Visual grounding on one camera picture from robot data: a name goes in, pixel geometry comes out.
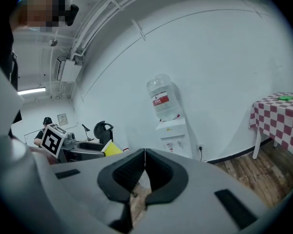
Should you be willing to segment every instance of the large clear water jug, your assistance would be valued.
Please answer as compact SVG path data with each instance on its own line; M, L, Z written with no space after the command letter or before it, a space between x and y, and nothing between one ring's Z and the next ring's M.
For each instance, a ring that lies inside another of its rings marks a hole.
M147 83L146 87L159 119L169 121L181 114L181 108L168 75L157 75Z

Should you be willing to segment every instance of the checkered tablecloth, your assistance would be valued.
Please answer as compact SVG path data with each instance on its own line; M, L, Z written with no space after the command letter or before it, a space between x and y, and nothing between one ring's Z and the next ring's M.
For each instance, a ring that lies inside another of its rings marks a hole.
M268 135L293 154L293 99L278 100L293 93L274 93L253 103L250 128Z

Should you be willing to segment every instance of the ceiling light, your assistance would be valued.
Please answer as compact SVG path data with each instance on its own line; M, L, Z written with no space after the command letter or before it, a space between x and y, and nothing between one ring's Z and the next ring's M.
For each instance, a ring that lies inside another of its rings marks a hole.
M18 91L18 94L21 96L21 95L32 94L37 92L45 92L45 88L34 88L34 89Z

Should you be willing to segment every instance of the green object on table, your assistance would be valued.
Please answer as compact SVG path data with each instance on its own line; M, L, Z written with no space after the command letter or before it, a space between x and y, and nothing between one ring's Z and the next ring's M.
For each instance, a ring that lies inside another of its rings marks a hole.
M288 101L290 99L293 99L293 96L280 96L278 99Z

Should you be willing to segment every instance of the black cap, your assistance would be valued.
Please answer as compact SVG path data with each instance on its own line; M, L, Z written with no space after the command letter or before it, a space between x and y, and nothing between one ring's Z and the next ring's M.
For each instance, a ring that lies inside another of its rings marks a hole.
M46 117L44 118L43 120L43 125L47 125L47 124L51 124L52 123L52 120L50 117Z

